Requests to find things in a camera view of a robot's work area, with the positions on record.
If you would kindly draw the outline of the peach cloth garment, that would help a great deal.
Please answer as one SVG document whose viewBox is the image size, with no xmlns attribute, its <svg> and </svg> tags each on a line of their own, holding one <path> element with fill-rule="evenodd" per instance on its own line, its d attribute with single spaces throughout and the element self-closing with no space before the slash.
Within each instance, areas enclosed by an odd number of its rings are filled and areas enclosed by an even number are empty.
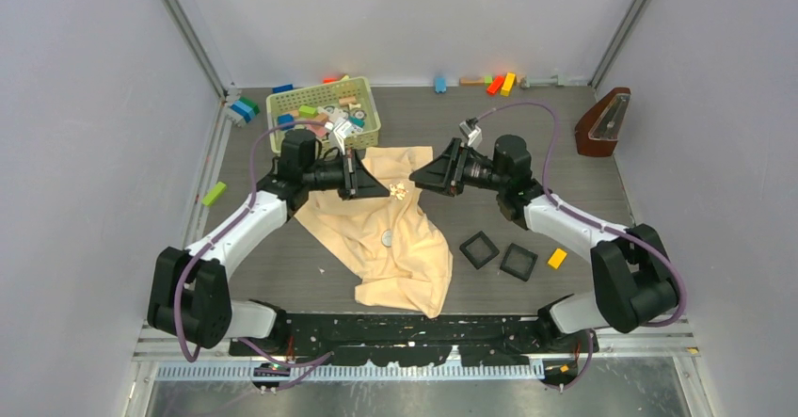
<svg viewBox="0 0 798 417">
<path fill-rule="evenodd" d="M 369 148 L 363 164 L 389 189 L 386 198 L 342 200 L 312 191 L 295 219 L 358 276 L 355 300 L 366 306 L 440 315 L 453 275 L 443 233 L 420 206 L 411 172 L 433 159 L 429 146 Z"/>
</svg>

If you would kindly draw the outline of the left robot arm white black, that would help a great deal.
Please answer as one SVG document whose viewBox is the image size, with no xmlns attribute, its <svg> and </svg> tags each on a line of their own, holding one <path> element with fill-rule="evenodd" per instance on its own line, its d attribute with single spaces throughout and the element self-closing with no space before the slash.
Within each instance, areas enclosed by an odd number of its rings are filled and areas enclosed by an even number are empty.
<svg viewBox="0 0 798 417">
<path fill-rule="evenodd" d="M 390 191 L 363 165 L 357 151 L 324 157 L 308 129 L 285 134 L 271 170 L 220 226 L 186 248 L 157 257 L 147 311 L 150 327 L 190 345 L 212 348 L 224 339 L 249 338 L 267 355 L 279 354 L 289 331 L 277 307 L 231 299 L 235 269 L 271 233 L 286 224 L 312 191 L 334 190 L 342 200 L 387 198 Z"/>
</svg>

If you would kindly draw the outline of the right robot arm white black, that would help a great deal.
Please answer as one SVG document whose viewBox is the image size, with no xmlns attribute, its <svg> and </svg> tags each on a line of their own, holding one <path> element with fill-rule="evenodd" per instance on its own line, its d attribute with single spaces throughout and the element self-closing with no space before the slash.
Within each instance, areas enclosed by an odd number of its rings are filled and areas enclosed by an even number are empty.
<svg viewBox="0 0 798 417">
<path fill-rule="evenodd" d="M 560 298 L 537 313 L 537 339 L 561 351 L 575 333 L 610 327 L 629 333 L 663 326 L 677 313 L 682 292 L 658 233 L 595 219 L 560 200 L 536 180 L 532 156 L 519 136 L 500 136 L 491 156 L 453 138 L 444 153 L 409 176 L 419 188 L 457 196 L 473 186 L 496 192 L 504 217 L 524 230 L 548 236 L 591 266 L 593 289 Z"/>
</svg>

